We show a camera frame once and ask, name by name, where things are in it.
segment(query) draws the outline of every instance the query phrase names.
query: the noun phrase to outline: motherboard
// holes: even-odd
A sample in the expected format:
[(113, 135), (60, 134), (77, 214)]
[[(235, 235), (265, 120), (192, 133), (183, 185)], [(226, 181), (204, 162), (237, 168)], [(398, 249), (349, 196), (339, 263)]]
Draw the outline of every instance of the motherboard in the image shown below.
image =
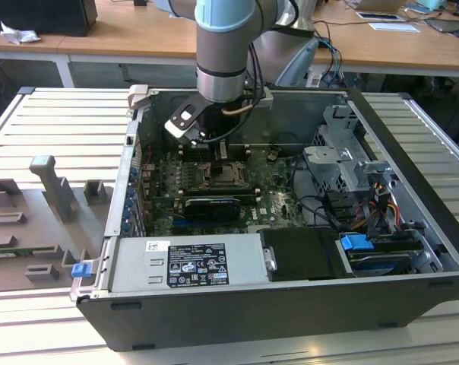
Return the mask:
[(275, 146), (235, 146), (214, 161), (208, 149), (149, 151), (142, 166), (149, 236), (257, 233), (304, 227), (290, 188), (293, 159)]

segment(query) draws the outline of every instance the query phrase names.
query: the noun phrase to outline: laptop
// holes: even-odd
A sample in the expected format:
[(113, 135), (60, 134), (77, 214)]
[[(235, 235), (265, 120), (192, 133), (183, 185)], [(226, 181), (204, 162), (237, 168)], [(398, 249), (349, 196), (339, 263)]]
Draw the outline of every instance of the laptop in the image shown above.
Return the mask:
[(348, 0), (347, 4), (355, 10), (397, 11), (407, 0)]

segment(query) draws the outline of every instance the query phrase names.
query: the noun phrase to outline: paper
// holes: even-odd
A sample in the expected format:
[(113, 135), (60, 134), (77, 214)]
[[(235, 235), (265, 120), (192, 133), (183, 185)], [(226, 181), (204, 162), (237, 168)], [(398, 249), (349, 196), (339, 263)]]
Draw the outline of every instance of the paper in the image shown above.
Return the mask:
[(20, 43), (36, 42), (40, 40), (40, 37), (37, 36), (33, 30), (16, 30), (10, 27), (7, 27), (2, 22), (2, 30), (0, 35), (4, 37), (8, 42), (15, 43), (19, 45)]
[(394, 32), (420, 33), (420, 30), (410, 24), (369, 23), (369, 26), (374, 30), (392, 30)]

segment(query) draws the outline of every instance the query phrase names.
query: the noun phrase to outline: black plastic cover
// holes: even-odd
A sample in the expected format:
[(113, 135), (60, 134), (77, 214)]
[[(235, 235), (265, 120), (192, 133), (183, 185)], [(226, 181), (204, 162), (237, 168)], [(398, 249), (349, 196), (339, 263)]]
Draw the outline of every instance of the black plastic cover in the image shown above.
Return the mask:
[(277, 270), (271, 281), (345, 278), (337, 251), (337, 232), (327, 227), (293, 227), (262, 230), (261, 241), (274, 251)]

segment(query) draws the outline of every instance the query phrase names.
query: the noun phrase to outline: table leg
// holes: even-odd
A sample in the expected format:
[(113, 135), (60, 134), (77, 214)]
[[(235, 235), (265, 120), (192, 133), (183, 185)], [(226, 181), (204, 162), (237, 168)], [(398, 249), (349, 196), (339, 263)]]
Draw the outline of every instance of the table leg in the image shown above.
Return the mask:
[(70, 88), (75, 87), (69, 68), (69, 57), (67, 55), (56, 55), (53, 61), (57, 65), (59, 76), (61, 76), (62, 86)]

